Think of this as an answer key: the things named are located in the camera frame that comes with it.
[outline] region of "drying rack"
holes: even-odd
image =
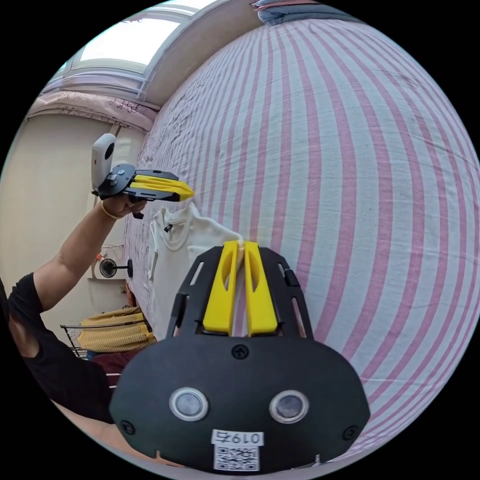
[[[112,323],[111,325],[60,325],[60,328],[65,332],[66,337],[68,338],[68,342],[70,343],[70,348],[73,353],[79,358],[88,360],[88,352],[84,348],[82,348],[78,341],[78,335],[76,331],[84,330],[84,329],[111,329],[115,327],[126,327],[129,325],[134,324],[143,324],[146,321],[143,320],[135,320],[135,321],[123,321],[120,323]]]

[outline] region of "curtain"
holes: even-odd
[[[45,114],[85,117],[142,134],[150,131],[157,116],[155,110],[132,101],[76,91],[52,92],[38,97],[28,111],[26,120]]]

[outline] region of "window frame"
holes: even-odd
[[[80,60],[86,48],[82,47],[59,69],[42,89],[40,95],[59,90],[120,96],[125,100],[139,101],[145,96],[150,78],[165,50],[188,26],[192,17],[204,9],[177,4],[160,4],[126,18],[124,21],[142,19],[166,20],[179,25],[157,49],[149,64],[114,58]]]

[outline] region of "qr code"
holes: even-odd
[[[214,469],[230,472],[258,472],[260,470],[259,448],[215,445]]]

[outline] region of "label sticker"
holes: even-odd
[[[260,470],[257,446],[214,445],[213,468],[223,472],[258,472]]]
[[[262,431],[212,430],[211,442],[221,447],[263,447]]]

